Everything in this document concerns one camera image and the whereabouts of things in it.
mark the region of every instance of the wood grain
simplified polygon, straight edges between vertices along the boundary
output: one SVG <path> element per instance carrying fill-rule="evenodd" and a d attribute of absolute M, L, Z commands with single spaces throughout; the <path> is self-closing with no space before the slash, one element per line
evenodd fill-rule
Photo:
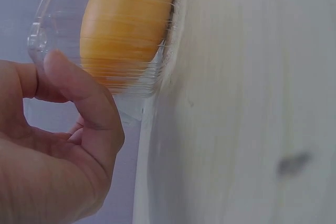
<path fill-rule="evenodd" d="M 145 108 L 134 224 L 334 223 L 336 0 L 184 5 Z"/>

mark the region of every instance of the plastic packaging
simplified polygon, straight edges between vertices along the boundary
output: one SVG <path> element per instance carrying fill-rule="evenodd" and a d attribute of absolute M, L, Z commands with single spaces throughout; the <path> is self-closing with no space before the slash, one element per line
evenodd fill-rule
<path fill-rule="evenodd" d="M 100 3 L 97 0 L 42 0 L 28 37 L 28 53 L 43 71 L 44 56 L 59 49 L 111 93 L 150 96 L 160 83 L 164 52 L 169 46 L 166 37 L 173 29 L 173 3 L 174 0 L 104 0 Z M 169 12 L 162 15 L 164 20 L 152 18 L 155 12 L 167 6 Z M 96 9 L 100 11 L 100 23 L 92 18 Z M 158 22 L 162 25 L 162 21 L 163 29 L 157 25 Z M 97 23 L 98 28 L 92 32 L 92 25 Z"/>

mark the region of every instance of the hand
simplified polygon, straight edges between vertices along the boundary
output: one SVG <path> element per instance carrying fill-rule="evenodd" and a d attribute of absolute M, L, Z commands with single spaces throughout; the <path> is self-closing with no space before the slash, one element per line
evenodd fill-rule
<path fill-rule="evenodd" d="M 0 61 L 0 223 L 73 223 L 100 209 L 124 132 L 112 95 L 61 52 L 34 64 Z M 23 98 L 72 101 L 70 133 L 30 126 Z"/>

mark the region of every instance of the yellow mango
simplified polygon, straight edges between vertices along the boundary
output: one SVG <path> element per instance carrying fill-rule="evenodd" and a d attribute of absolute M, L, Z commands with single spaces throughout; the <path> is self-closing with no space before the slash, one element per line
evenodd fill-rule
<path fill-rule="evenodd" d="M 136 82 L 153 60 L 172 0 L 89 0 L 80 32 L 83 68 L 107 87 Z"/>

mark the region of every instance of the gray background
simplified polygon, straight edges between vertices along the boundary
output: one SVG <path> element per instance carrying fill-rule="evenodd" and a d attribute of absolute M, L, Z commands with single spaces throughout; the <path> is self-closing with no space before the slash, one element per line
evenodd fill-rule
<path fill-rule="evenodd" d="M 0 59 L 31 62 L 26 50 L 30 26 L 40 0 L 0 0 Z M 25 101 L 30 124 L 50 131 L 66 131 L 77 117 L 72 104 Z M 140 124 L 124 127 L 126 141 L 118 155 L 110 194 L 101 211 L 78 223 L 131 224 Z"/>

